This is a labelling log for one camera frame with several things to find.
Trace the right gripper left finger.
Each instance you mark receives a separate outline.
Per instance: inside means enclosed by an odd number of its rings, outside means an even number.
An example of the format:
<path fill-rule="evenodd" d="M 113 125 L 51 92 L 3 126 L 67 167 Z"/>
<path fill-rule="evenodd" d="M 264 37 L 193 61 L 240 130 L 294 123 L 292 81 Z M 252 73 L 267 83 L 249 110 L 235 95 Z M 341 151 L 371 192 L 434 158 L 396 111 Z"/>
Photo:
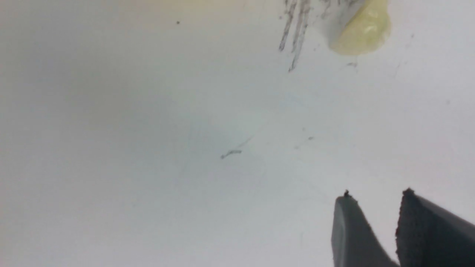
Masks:
<path fill-rule="evenodd" d="M 335 267 L 398 266 L 381 246 L 348 190 L 335 200 L 331 248 Z"/>

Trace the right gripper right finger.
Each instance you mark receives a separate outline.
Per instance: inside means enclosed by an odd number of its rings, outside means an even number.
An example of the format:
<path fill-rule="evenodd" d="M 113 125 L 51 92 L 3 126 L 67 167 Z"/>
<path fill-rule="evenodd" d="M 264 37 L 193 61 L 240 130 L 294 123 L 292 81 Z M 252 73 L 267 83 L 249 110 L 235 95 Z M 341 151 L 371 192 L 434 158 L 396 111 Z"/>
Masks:
<path fill-rule="evenodd" d="M 475 227 L 406 189 L 399 208 L 396 247 L 402 267 L 473 267 Z"/>

